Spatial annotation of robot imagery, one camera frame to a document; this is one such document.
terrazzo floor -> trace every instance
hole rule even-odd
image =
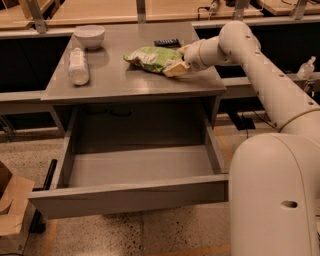
[[[258,133],[273,132],[253,112],[256,129],[238,131],[219,115],[215,132],[226,166],[237,146]],[[0,160],[41,187],[63,138],[57,129],[19,131],[12,142],[0,133]],[[46,230],[29,234],[26,256],[227,256],[230,253],[229,204],[205,204],[107,216],[45,220]]]

tiled floor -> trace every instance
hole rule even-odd
[[[254,119],[256,130],[238,131],[226,115],[218,116],[215,132],[226,166],[247,137],[273,131],[254,113],[245,116]],[[12,172],[41,187],[51,159],[59,158],[62,141],[53,128],[19,131],[11,143],[0,134],[0,158]],[[229,205],[50,220],[45,232],[29,235],[23,255],[227,256],[231,255]]]

snack bag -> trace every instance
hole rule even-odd
[[[176,74],[168,72],[168,70],[170,70],[170,67],[177,65],[184,66],[185,63],[183,62],[182,56],[181,53],[173,49],[164,47],[142,47],[130,54],[125,54],[123,59],[149,72],[172,77],[176,76]]]

open drawer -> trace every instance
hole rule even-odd
[[[29,199],[48,219],[227,200],[200,99],[74,108],[48,191]]]

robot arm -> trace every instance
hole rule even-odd
[[[240,65],[281,132],[250,138],[233,156],[232,255],[319,256],[314,200],[320,197],[320,108],[260,49],[241,21],[183,49],[192,71]]]

